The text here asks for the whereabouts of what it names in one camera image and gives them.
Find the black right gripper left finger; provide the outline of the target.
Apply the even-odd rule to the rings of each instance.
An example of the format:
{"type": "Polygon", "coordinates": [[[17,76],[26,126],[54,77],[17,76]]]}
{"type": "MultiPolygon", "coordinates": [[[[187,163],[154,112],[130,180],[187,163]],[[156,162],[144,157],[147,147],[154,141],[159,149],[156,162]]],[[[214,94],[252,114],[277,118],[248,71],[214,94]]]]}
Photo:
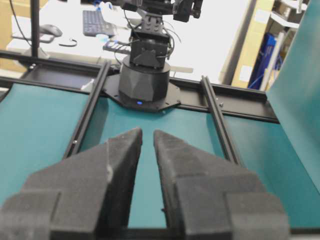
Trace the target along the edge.
{"type": "Polygon", "coordinates": [[[142,140],[134,128],[29,175],[1,207],[1,239],[94,240],[127,227],[142,140]]]}

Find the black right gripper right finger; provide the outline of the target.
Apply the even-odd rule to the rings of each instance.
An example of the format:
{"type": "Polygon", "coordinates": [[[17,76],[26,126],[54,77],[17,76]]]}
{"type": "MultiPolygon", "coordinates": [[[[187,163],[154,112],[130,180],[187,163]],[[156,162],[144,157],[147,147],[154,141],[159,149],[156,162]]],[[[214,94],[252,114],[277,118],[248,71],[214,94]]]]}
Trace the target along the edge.
{"type": "Polygon", "coordinates": [[[288,240],[282,202],[239,165],[156,130],[167,226],[187,240],[288,240]]]}

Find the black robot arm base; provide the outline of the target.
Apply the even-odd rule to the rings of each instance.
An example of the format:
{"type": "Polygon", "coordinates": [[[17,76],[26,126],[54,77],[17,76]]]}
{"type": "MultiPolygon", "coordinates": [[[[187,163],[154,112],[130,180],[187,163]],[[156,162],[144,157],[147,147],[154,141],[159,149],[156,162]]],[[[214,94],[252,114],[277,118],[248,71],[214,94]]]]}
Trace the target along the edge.
{"type": "Polygon", "coordinates": [[[124,11],[138,12],[141,25],[131,29],[130,54],[123,59],[119,74],[119,102],[146,112],[158,112],[181,103],[180,88],[170,83],[166,62],[175,49],[165,28],[164,15],[188,22],[201,15],[201,0],[124,0],[124,11]]]}

